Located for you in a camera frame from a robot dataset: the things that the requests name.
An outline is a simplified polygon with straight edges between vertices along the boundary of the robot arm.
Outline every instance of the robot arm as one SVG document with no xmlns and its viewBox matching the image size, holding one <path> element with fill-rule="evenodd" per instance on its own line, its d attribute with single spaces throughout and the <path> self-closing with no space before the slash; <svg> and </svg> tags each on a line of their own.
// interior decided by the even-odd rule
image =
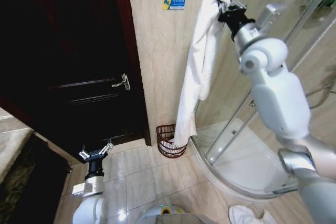
<svg viewBox="0 0 336 224">
<path fill-rule="evenodd" d="M 336 152 L 309 134 L 310 110 L 303 88 L 285 64 L 288 48 L 280 39 L 266 36 L 284 9 L 280 4 L 267 5 L 255 22 L 245 16 L 245 6 L 232 2 L 218 21 L 232 31 L 239 68 L 250 77 L 263 123 L 284 146 L 278 152 L 284 169 L 299 179 L 300 195 L 315 222 L 334 223 Z"/>
</svg>

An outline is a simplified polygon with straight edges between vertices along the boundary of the brown basket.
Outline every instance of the brown basket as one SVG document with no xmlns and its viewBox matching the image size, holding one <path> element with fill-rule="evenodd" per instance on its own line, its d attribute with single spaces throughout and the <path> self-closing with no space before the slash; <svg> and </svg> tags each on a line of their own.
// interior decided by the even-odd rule
<svg viewBox="0 0 336 224">
<path fill-rule="evenodd" d="M 168 158 L 177 158 L 182 156 L 187 148 L 187 145 L 178 147 L 173 142 L 170 142 L 170 140 L 174 138 L 174 132 L 175 124 L 156 127 L 159 152 Z"/>
</svg>

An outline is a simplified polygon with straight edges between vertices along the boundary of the white towel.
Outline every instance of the white towel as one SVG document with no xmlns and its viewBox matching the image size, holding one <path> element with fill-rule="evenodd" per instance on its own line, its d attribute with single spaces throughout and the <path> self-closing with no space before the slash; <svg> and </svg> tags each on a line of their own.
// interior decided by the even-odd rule
<svg viewBox="0 0 336 224">
<path fill-rule="evenodd" d="M 231 224 L 277 224 L 268 211 L 264 210 L 263 217 L 258 219 L 251 209 L 241 205 L 229 208 L 229 219 Z"/>
<path fill-rule="evenodd" d="M 220 1 L 230 5 L 230 0 Z M 195 106 L 198 99 L 204 100 L 209 94 L 217 45 L 223 29 L 223 23 L 217 21 L 218 12 L 217 0 L 202 1 L 178 106 L 174 135 L 174 143 L 177 146 L 186 145 L 189 137 L 196 135 Z"/>
</svg>

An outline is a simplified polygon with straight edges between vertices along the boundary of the chrome frame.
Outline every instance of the chrome frame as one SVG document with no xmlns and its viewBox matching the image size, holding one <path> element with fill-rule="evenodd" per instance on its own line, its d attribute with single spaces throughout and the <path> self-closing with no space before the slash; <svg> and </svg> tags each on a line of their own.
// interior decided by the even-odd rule
<svg viewBox="0 0 336 224">
<path fill-rule="evenodd" d="M 305 25 L 306 21 L 311 17 L 311 14 L 315 11 L 315 9 L 318 7 L 319 3 L 322 0 L 311 0 L 311 2 L 309 3 L 307 9 L 305 10 L 305 12 L 301 15 L 301 17 L 299 18 L 298 22 L 295 24 L 294 28 L 291 30 L 291 32 L 289 33 L 289 35 L 286 37 L 285 39 L 285 43 L 287 43 L 288 45 L 292 44 L 294 39 L 296 38 L 296 36 L 299 34 L 299 32 L 301 31 L 301 28 Z M 305 57 L 308 55 L 308 53 L 314 48 L 314 46 L 318 43 L 318 41 L 323 37 L 324 33 L 327 31 L 327 28 L 330 27 L 336 19 L 336 8 L 334 8 L 334 10 L 329 14 L 328 18 L 324 21 L 324 24 L 320 27 L 320 29 L 318 30 L 317 34 L 315 36 L 313 36 L 311 38 L 311 40 L 306 43 L 305 47 L 301 50 L 301 52 L 298 54 L 296 60 L 294 61 L 293 66 L 291 67 L 291 71 L 294 71 L 301 63 L 302 61 L 305 59 Z M 217 178 L 219 179 L 224 185 L 226 185 L 228 188 L 244 195 L 250 198 L 255 198 L 255 199 L 270 199 L 270 198 L 276 198 L 284 193 L 293 191 L 293 189 L 291 190 L 285 190 L 285 188 L 280 188 L 277 191 L 274 191 L 273 193 L 267 194 L 266 196 L 264 195 L 256 195 L 256 194 L 252 194 L 251 192 L 242 190 L 240 188 L 238 188 L 237 186 L 233 185 L 231 182 L 229 182 L 228 180 L 226 180 L 225 178 L 223 178 L 219 173 L 217 173 L 213 168 L 212 165 L 215 164 L 215 162 L 217 161 L 218 157 L 221 156 L 228 148 L 229 146 L 233 143 L 233 141 L 236 139 L 236 137 L 240 134 L 240 132 L 245 128 L 245 126 L 257 115 L 257 111 L 255 111 L 254 113 L 251 114 L 251 116 L 248 118 L 248 120 L 239 128 L 238 132 L 228 141 L 228 143 L 224 146 L 223 150 L 220 152 L 220 154 L 217 156 L 217 158 L 210 164 L 208 162 L 208 154 L 211 152 L 211 150 L 213 150 L 214 146 L 216 145 L 216 143 L 218 142 L 219 138 L 221 137 L 221 135 L 224 133 L 224 131 L 227 129 L 227 127 L 230 125 L 230 123 L 232 122 L 232 120 L 235 118 L 235 116 L 238 114 L 240 108 L 244 105 L 244 103 L 246 102 L 246 100 L 248 99 L 249 95 L 250 95 L 251 91 L 249 91 L 245 97 L 243 98 L 241 104 L 238 106 L 237 110 L 233 113 L 233 115 L 230 117 L 229 121 L 226 123 L 226 125 L 223 127 L 223 129 L 221 130 L 221 132 L 219 133 L 218 137 L 216 138 L 216 140 L 213 142 L 213 144 L 211 145 L 210 149 L 207 151 L 206 155 L 204 156 L 203 152 L 200 150 L 200 148 L 197 146 L 197 137 L 196 136 L 192 136 L 191 140 L 193 143 L 193 146 L 196 150 L 196 152 L 198 153 L 199 157 L 201 158 L 201 160 L 205 163 L 206 167 L 209 169 L 209 171 Z M 200 104 L 200 101 L 198 101 L 197 104 L 197 108 L 195 110 L 195 114 L 198 110 L 198 106 Z"/>
</svg>

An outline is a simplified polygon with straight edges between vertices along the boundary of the door handle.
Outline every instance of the door handle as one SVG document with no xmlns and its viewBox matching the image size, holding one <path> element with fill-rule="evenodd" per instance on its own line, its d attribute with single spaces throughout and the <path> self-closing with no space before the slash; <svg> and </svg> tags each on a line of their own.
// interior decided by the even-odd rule
<svg viewBox="0 0 336 224">
<path fill-rule="evenodd" d="M 119 87 L 121 85 L 125 85 L 125 89 L 126 90 L 130 90 L 131 89 L 131 86 L 130 86 L 130 82 L 128 81 L 128 77 L 127 77 L 127 74 L 122 74 L 121 75 L 121 78 L 122 78 L 122 82 L 119 82 L 117 84 L 112 84 L 112 87 L 115 88 L 115 87 Z"/>
</svg>

